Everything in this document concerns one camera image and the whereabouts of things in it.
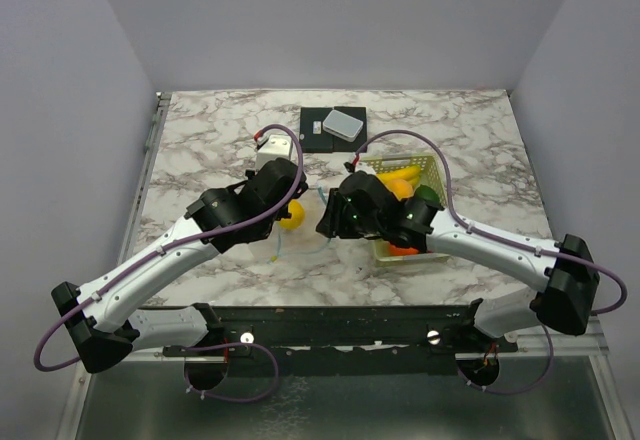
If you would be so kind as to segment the yellow lemon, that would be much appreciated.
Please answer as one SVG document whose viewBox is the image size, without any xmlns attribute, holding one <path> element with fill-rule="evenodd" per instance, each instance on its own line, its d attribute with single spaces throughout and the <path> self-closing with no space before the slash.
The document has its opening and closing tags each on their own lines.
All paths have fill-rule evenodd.
<svg viewBox="0 0 640 440">
<path fill-rule="evenodd" d="M 287 216 L 279 220 L 279 226 L 287 231 L 298 229 L 306 218 L 304 207 L 297 200 L 291 200 L 287 207 Z"/>
</svg>

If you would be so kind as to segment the orange yellow peach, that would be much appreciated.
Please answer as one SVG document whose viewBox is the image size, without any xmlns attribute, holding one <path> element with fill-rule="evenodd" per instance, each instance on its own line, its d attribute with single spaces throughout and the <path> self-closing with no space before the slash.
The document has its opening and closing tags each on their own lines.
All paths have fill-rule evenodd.
<svg viewBox="0 0 640 440">
<path fill-rule="evenodd" d="M 404 179 L 392 179 L 386 183 L 386 187 L 398 200 L 411 198 L 414 194 L 412 184 Z"/>
</svg>

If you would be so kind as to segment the clear zip top bag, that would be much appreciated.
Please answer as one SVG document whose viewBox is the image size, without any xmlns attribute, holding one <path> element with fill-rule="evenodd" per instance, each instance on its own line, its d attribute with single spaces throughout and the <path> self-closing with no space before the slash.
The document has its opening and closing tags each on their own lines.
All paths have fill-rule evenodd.
<svg viewBox="0 0 640 440">
<path fill-rule="evenodd" d="M 371 253 L 364 241 L 329 239 L 316 232 L 328 200 L 327 185 L 312 185 L 297 200 L 304 210 L 298 227 L 287 230 L 276 222 L 267 239 L 249 245 L 252 259 L 270 279 L 303 278 L 307 274 L 359 275 L 368 268 Z"/>
</svg>

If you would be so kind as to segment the pale green plastic basket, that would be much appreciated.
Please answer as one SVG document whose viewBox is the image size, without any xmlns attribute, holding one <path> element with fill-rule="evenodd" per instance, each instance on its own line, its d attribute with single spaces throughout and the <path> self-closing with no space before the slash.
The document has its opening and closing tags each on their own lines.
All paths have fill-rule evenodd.
<svg viewBox="0 0 640 440">
<path fill-rule="evenodd" d="M 410 155 L 387 155 L 387 156 L 363 156 L 363 162 L 373 167 L 378 173 L 390 172 L 411 165 L 420 166 L 422 169 L 419 185 L 428 185 L 435 190 L 441 200 L 441 205 L 445 206 L 447 194 L 445 192 L 444 174 L 440 171 L 438 160 L 434 154 L 410 154 Z M 378 267 L 400 267 L 410 264 L 425 262 L 443 262 L 447 256 L 445 254 L 420 253 L 411 256 L 390 256 L 388 245 L 390 243 L 383 240 L 375 240 L 373 245 L 373 254 L 375 263 Z"/>
</svg>

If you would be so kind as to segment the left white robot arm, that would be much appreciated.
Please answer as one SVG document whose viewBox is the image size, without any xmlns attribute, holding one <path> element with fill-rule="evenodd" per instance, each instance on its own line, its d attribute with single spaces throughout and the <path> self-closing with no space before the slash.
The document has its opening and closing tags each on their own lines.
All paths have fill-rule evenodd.
<svg viewBox="0 0 640 440">
<path fill-rule="evenodd" d="M 134 351 L 154 347 L 214 352 L 223 336 L 211 308 L 147 309 L 145 303 L 232 247 L 266 239 L 306 189 L 297 164 L 269 160 L 242 182 L 204 191 L 158 239 L 111 272 L 82 285 L 56 286 L 51 296 L 78 362 L 89 373 L 101 373 Z"/>
</svg>

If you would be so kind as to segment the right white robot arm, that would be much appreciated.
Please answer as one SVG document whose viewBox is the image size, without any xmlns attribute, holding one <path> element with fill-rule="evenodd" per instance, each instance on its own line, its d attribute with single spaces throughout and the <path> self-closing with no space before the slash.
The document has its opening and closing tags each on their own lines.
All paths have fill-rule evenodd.
<svg viewBox="0 0 640 440">
<path fill-rule="evenodd" d="M 567 235 L 556 242 L 459 220 L 430 198 L 397 199 L 363 171 L 330 190 L 316 231 L 326 238 L 375 238 L 420 253 L 459 257 L 522 282 L 516 292 L 474 304 L 472 319 L 459 327 L 461 343 L 472 351 L 536 324 L 566 335 L 584 334 L 600 281 L 580 237 Z"/>
</svg>

